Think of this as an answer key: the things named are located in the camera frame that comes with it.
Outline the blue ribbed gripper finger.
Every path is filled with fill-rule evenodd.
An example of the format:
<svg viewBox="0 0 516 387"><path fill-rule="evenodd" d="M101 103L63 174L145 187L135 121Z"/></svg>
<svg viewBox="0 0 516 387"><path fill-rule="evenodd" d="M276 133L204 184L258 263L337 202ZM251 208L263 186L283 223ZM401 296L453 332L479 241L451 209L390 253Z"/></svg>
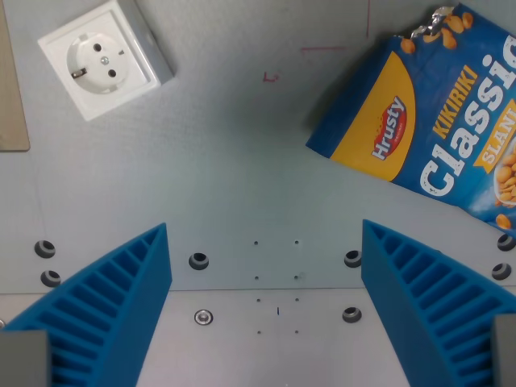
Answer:
<svg viewBox="0 0 516 387"><path fill-rule="evenodd" d="M6 331L45 331L53 386L135 386L172 284L165 224L107 253Z"/></svg>
<svg viewBox="0 0 516 387"><path fill-rule="evenodd" d="M490 331L515 296L424 243L363 222L361 278L411 386L492 386Z"/></svg>

